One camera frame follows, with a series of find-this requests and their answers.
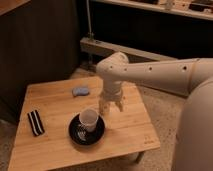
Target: sponge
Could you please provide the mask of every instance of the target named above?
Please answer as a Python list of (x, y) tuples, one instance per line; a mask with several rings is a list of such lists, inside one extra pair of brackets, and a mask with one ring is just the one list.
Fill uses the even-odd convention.
[(83, 87), (83, 86), (79, 86), (79, 87), (75, 87), (72, 89), (72, 94), (74, 97), (77, 96), (87, 96), (89, 94), (89, 88), (88, 87)]

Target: wall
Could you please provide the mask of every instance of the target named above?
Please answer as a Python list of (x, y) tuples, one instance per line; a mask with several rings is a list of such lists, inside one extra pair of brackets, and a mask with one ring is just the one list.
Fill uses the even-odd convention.
[[(84, 1), (78, 9), (83, 37), (88, 28)], [(99, 2), (91, 3), (91, 12), (95, 39), (180, 59), (213, 57), (213, 21)]]
[(0, 16), (0, 118), (18, 119), (28, 84), (68, 78), (78, 32), (74, 0), (32, 0)]

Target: table leg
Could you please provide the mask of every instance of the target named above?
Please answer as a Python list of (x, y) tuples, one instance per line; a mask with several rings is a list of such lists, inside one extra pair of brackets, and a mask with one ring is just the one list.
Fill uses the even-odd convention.
[(140, 161), (141, 161), (141, 159), (142, 159), (144, 153), (145, 153), (144, 151), (138, 153), (138, 156), (137, 156), (137, 158), (135, 159), (135, 162), (136, 162), (136, 163), (140, 163)]

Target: dark wooden cabinet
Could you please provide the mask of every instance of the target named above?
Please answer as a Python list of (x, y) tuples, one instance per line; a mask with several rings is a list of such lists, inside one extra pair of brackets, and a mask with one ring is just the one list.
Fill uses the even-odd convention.
[(28, 84), (66, 79), (79, 62), (75, 0), (35, 0), (0, 16), (0, 118), (19, 118)]

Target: tiled floor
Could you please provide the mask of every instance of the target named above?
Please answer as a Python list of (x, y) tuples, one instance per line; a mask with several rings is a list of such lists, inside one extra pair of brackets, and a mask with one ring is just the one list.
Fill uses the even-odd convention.
[[(93, 76), (93, 72), (77, 69), (71, 78)], [(139, 164), (134, 164), (136, 154), (97, 161), (81, 166), (57, 169), (58, 171), (169, 171), (171, 167), (175, 133), (185, 99), (171, 94), (139, 87), (143, 101), (159, 135), (161, 148), (145, 153)], [(0, 121), (0, 171), (6, 171), (16, 127)]]

